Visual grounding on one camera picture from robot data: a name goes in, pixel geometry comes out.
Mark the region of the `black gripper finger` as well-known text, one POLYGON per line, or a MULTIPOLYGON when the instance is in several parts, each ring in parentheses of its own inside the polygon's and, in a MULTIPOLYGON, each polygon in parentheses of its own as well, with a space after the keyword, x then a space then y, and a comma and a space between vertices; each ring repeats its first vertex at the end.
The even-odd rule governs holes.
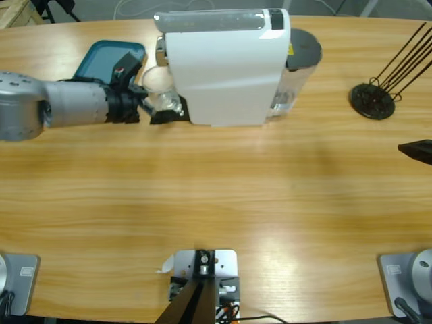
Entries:
POLYGON ((425 164, 432 164, 431 140, 419 140, 398 145, 398 150, 411 159, 425 164))

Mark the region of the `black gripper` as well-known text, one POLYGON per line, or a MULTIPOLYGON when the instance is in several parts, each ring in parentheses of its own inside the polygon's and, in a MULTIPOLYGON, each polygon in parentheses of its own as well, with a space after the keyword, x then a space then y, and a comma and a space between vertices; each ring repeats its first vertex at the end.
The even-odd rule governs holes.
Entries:
POLYGON ((150 103, 142 100, 148 97, 148 92, 137 84, 129 85, 129 88, 114 89, 105 87, 108 112, 105 123, 135 124, 140 121, 138 107, 150 116, 150 124, 167 124, 180 121, 184 117, 184 110, 158 111, 150 103))

